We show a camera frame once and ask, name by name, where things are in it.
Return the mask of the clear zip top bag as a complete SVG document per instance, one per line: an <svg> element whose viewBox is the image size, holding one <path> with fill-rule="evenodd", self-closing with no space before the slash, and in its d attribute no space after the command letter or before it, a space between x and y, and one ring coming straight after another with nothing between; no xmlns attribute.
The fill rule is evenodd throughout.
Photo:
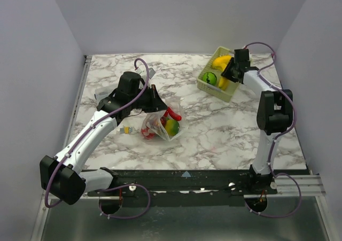
<svg viewBox="0 0 342 241"><path fill-rule="evenodd" d="M147 140L161 138L172 141L187 131L189 124L185 118L180 100L166 100L168 109L148 113L141 126L141 134Z"/></svg>

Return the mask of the red toy bell pepper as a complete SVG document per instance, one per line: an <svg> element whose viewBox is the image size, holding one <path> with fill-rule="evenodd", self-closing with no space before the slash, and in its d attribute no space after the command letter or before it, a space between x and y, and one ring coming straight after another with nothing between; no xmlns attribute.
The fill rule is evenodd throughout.
<svg viewBox="0 0 342 241"><path fill-rule="evenodd" d="M141 134L145 139L152 139L156 135L155 132L151 130L149 127L142 128Z"/></svg>

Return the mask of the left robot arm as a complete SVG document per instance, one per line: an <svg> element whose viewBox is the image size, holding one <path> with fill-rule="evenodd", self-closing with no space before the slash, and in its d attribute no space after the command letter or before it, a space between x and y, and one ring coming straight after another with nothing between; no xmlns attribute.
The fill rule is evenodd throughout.
<svg viewBox="0 0 342 241"><path fill-rule="evenodd" d="M164 111L167 105L150 84L154 70L140 75L138 71L124 72L112 91L103 88L96 111L79 134L54 157L40 161L41 187L61 201L72 205L85 192L102 190L106 195L118 191L114 173L106 168L82 174L82 168L100 142L113 131L132 110L145 113Z"/></svg>

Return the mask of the dark red toy apple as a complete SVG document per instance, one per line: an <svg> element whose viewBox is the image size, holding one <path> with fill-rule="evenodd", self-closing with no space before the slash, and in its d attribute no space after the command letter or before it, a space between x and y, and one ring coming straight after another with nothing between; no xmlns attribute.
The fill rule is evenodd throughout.
<svg viewBox="0 0 342 241"><path fill-rule="evenodd" d="M166 125L167 119L165 117L160 118L160 122L162 126L164 127Z"/></svg>

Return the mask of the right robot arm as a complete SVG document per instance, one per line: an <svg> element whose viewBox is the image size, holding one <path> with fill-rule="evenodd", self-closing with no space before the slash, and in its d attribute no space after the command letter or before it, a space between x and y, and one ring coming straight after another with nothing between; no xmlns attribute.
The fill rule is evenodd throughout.
<svg viewBox="0 0 342 241"><path fill-rule="evenodd" d="M252 67L247 48L237 49L229 60L222 77L241 83L259 97L256 122L260 129L260 140L251 166L254 176L246 180L246 188L257 194L265 188L261 176L273 173L273 163L281 137L294 127L293 94L269 82L257 67Z"/></svg>

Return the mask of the green toy bell pepper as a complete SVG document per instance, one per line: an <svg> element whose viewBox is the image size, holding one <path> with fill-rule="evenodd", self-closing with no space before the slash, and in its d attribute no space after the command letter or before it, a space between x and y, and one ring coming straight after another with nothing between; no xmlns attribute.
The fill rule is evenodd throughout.
<svg viewBox="0 0 342 241"><path fill-rule="evenodd" d="M166 121L165 130L168 136L175 136L178 134L180 129L180 124L174 119L169 119Z"/></svg>

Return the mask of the yellow toy banana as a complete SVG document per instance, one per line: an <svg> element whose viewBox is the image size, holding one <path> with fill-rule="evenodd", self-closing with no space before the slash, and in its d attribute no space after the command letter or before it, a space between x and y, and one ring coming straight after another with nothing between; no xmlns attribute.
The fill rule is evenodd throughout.
<svg viewBox="0 0 342 241"><path fill-rule="evenodd" d="M220 69L213 69L213 68L210 68L210 70L212 71L212 73L214 73L217 76L217 83L215 86L221 90L226 90L230 81L221 76L221 73L223 71L221 71Z"/></svg>

